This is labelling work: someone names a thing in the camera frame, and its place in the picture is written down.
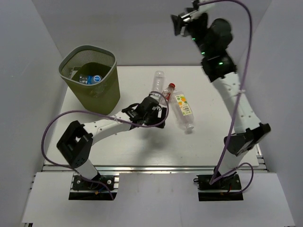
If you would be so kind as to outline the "red cap red label bottle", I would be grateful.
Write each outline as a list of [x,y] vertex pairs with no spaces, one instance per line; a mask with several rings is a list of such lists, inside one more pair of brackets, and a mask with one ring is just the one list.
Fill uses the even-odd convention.
[[165,90],[163,90],[163,92],[162,92],[163,97],[161,96],[160,99],[159,99],[159,103],[161,105],[165,105],[166,101],[169,102],[170,97],[171,97],[172,93],[175,90],[175,87],[176,87],[175,84],[170,83],[168,85],[168,87]]

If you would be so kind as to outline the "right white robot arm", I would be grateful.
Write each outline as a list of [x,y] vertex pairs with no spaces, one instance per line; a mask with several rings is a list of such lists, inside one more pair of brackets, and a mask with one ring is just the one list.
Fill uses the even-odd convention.
[[232,119],[230,136],[224,138],[226,149],[217,165],[214,184],[226,188],[231,183],[228,171],[237,168],[243,157],[270,131],[252,110],[238,75],[237,66],[226,51],[233,40],[230,23],[222,18],[208,25],[208,14],[196,10],[170,16],[174,34],[190,36],[203,58],[201,66],[213,87],[220,94]]

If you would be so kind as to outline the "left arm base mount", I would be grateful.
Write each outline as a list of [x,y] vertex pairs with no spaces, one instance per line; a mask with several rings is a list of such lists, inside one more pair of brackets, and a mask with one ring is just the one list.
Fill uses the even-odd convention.
[[[119,176],[102,175],[99,181],[109,188],[113,198],[115,198],[118,191]],[[87,182],[80,176],[74,175],[71,182],[69,200],[112,201],[112,197],[102,184]]]

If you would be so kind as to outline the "blue label blue cap bottle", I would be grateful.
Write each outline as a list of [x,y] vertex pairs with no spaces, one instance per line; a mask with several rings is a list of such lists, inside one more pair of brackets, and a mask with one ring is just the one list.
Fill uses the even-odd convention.
[[80,74],[79,82],[85,85],[93,85],[99,83],[102,80],[100,75],[83,75]]

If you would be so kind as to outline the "orange label white cap bottle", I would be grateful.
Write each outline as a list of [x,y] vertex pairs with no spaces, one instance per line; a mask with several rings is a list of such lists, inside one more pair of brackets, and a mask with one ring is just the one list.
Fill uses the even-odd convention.
[[192,131],[194,128],[194,115],[182,91],[173,93],[171,106],[179,127],[186,132]]

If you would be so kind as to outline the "clear bottle blue-white cap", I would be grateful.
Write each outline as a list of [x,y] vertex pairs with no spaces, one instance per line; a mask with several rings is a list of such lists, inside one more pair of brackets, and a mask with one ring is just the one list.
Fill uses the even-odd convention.
[[157,91],[159,93],[163,92],[163,85],[165,80],[165,74],[163,71],[156,71],[154,74],[153,84],[152,84],[152,91]]

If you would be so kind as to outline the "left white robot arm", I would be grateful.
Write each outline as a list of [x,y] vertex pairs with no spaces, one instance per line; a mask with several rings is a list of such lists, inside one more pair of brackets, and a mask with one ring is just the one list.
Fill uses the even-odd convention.
[[56,147],[70,167],[84,178],[85,185],[94,189],[99,186],[100,174],[89,160],[92,146],[134,128],[163,129],[168,113],[168,104],[161,105],[155,95],[149,95],[141,103],[132,104],[113,116],[102,115],[101,120],[85,124],[73,121]]

